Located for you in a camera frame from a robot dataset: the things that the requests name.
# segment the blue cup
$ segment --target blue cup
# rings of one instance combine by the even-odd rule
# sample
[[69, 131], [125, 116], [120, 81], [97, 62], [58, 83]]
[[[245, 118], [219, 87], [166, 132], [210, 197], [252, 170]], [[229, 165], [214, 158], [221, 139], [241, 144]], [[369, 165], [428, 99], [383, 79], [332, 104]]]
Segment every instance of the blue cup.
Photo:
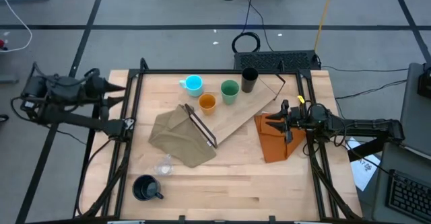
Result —
[[180, 80], [180, 85], [187, 89], [192, 97], [199, 97], [203, 93], [203, 81], [198, 75], [190, 75], [186, 80]]

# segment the tan cloth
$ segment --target tan cloth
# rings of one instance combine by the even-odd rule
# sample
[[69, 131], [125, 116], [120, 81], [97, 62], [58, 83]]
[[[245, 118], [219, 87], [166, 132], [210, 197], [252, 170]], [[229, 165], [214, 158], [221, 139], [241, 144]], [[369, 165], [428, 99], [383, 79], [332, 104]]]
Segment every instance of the tan cloth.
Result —
[[284, 141], [285, 133], [280, 133], [277, 129], [266, 124], [266, 122], [283, 122], [284, 120], [269, 120], [266, 116], [271, 114], [262, 114], [261, 116], [255, 116], [255, 123], [257, 133], [259, 134], [259, 140], [262, 146], [263, 157], [265, 162], [272, 163], [275, 161], [286, 160], [301, 144], [305, 138], [305, 131], [292, 128], [293, 140], [289, 144]]
[[148, 141], [187, 167], [196, 167], [213, 159], [216, 153], [183, 107], [178, 105], [175, 110], [158, 115]]

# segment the dark blue mug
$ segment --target dark blue mug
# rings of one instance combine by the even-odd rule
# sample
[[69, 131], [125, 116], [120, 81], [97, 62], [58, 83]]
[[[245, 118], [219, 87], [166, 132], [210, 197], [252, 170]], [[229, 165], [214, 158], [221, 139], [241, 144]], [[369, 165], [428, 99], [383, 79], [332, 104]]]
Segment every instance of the dark blue mug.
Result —
[[160, 183], [151, 175], [142, 175], [133, 183], [133, 195], [136, 199], [146, 201], [155, 197], [163, 199], [160, 194]]

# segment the orange cup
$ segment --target orange cup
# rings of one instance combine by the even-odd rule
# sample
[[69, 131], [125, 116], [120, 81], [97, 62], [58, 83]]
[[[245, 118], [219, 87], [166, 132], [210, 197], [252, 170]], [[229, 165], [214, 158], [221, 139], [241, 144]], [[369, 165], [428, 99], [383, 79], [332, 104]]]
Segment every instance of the orange cup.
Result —
[[203, 94], [199, 97], [199, 106], [202, 112], [209, 116], [216, 110], [216, 98], [211, 94]]

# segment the mug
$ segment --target mug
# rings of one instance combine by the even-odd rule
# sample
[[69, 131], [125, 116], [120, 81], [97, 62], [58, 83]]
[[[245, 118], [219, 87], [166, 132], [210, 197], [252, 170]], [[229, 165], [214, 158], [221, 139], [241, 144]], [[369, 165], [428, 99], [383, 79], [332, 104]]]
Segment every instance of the mug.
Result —
[[154, 197], [163, 199], [164, 196], [160, 194], [160, 183], [151, 175], [142, 175], [133, 183], [133, 195], [136, 199], [146, 201]]
[[180, 80], [180, 85], [187, 89], [192, 97], [199, 97], [203, 93], [203, 81], [198, 75], [190, 75], [186, 80]]

